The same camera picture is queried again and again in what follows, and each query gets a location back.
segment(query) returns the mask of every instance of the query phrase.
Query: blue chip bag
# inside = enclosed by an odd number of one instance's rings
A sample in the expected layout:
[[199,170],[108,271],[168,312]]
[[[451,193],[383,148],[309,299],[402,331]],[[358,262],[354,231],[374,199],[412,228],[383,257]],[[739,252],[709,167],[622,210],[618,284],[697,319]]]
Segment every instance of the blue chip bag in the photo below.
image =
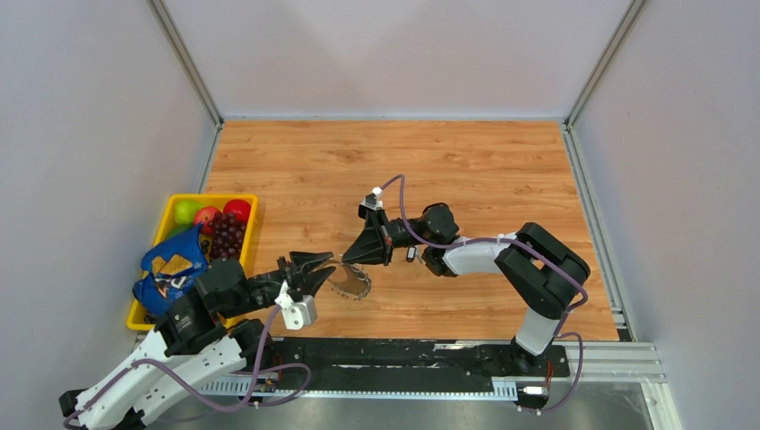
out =
[[148,313],[162,315],[194,285],[195,277],[206,271],[209,263],[198,244],[201,224],[156,245],[140,261],[148,276],[132,287]]

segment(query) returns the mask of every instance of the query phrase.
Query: yellow plastic tray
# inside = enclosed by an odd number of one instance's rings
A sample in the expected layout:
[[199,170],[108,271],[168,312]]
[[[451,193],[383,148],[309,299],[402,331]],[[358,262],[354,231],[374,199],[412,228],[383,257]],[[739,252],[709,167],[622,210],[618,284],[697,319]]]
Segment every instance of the yellow plastic tray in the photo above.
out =
[[[180,200],[195,200],[203,206],[213,206],[220,211],[224,208],[224,204],[233,199],[245,200],[251,203],[251,216],[248,218],[248,224],[246,225],[246,235],[243,238],[243,247],[240,250],[240,262],[245,264],[248,256],[248,248],[251,245],[251,237],[254,235],[254,224],[256,220],[256,209],[258,206],[258,198],[253,194],[174,194],[168,199],[166,210],[164,210],[164,216],[161,219],[159,226],[159,232],[156,234],[156,239],[153,241],[153,246],[158,245],[171,231],[172,228],[177,226],[174,222],[174,206]],[[137,300],[132,300],[132,307],[129,309],[129,315],[126,317],[127,328],[135,331],[149,331],[153,329],[153,324],[145,323],[145,315],[148,312],[143,305]],[[224,321],[226,327],[230,327],[236,321],[236,319],[230,319]]]

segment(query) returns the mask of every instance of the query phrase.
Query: red grapes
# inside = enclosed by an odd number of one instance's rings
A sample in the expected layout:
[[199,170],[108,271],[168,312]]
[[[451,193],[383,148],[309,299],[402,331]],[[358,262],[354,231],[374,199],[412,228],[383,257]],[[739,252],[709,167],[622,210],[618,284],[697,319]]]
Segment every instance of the red grapes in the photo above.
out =
[[243,238],[246,236],[246,223],[238,221],[233,212],[217,213],[213,220],[209,221],[209,227],[213,229],[213,240],[210,243],[207,240],[201,242],[201,249],[204,252],[208,251],[209,258],[240,258]]

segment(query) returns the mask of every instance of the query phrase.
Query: red apple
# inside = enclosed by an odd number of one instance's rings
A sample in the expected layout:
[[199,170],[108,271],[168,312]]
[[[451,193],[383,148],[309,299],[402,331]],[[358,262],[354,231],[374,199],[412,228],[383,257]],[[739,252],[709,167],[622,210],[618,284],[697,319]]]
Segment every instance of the red apple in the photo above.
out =
[[248,217],[251,216],[251,204],[240,199],[230,200],[224,205],[222,212],[234,213],[235,219],[245,224],[248,222]]
[[211,221],[213,219],[213,216],[217,213],[219,213],[218,209],[214,208],[213,206],[206,206],[195,214],[195,221],[193,224],[197,225],[203,223],[203,227],[201,227],[202,235],[206,235],[208,237],[213,236],[213,228],[209,225],[209,221]]

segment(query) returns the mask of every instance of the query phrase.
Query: wooden surface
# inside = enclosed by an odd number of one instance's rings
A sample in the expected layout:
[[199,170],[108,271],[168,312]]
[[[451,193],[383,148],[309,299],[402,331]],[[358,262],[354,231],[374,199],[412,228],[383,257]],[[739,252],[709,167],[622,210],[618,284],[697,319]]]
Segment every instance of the wooden surface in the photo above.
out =
[[[555,123],[435,121],[230,121],[206,191],[259,196],[261,224],[246,273],[270,271],[288,251],[342,254],[363,228],[358,203],[397,173],[407,177],[408,216],[433,202],[451,207],[460,234],[493,237],[536,221],[592,268],[589,302],[566,331],[588,340],[618,334]],[[398,185],[383,196],[399,217]],[[326,285],[318,321],[272,334],[419,339],[511,339],[526,305],[499,275],[438,278],[396,252],[387,267],[365,266],[373,282],[361,301]],[[253,313],[264,320],[268,310]]]

